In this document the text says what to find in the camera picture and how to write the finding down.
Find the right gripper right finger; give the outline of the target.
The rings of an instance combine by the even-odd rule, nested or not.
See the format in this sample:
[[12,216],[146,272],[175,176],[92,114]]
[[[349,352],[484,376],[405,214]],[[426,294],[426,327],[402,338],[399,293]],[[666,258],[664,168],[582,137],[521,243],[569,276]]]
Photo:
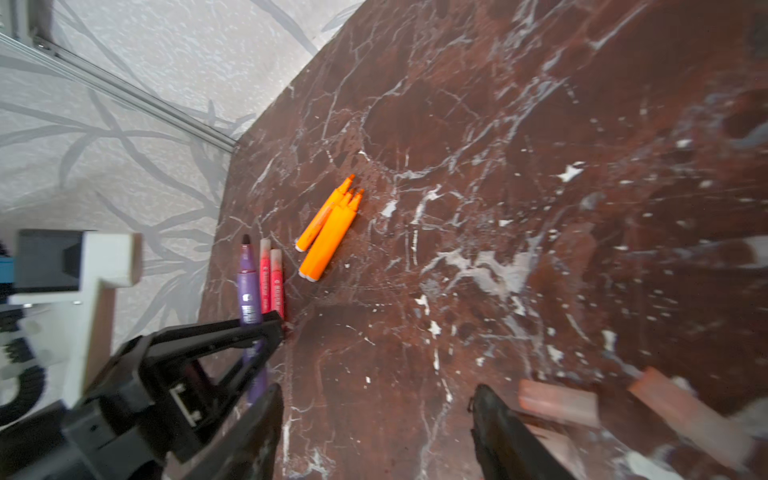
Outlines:
[[575,479],[490,386],[476,386],[468,411],[485,480]]

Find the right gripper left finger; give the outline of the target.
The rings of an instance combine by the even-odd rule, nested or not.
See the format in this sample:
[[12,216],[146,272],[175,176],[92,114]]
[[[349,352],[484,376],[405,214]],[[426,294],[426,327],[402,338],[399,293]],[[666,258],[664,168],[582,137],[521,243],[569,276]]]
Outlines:
[[273,383],[185,479],[272,479],[283,412],[282,388]]

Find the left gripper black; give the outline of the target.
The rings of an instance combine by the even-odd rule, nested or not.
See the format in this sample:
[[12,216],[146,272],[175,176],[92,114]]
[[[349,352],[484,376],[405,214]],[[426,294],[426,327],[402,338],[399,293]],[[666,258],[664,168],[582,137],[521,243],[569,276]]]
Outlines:
[[73,408],[1,432],[3,479],[160,479],[214,438],[284,339],[275,311],[169,327],[124,343]]

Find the pink marker lone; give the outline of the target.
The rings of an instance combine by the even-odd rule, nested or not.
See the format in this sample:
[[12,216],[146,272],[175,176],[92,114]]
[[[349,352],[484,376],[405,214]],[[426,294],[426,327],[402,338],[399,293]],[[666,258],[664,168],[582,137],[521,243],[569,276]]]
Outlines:
[[271,309],[285,318],[282,252],[279,249],[270,250],[270,295]]

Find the pink marker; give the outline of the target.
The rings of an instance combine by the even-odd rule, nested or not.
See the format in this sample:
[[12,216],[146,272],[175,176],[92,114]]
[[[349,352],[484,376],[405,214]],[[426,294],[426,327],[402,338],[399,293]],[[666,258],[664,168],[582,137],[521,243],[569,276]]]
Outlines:
[[271,311],[271,240],[263,238],[259,243],[259,277],[262,313]]

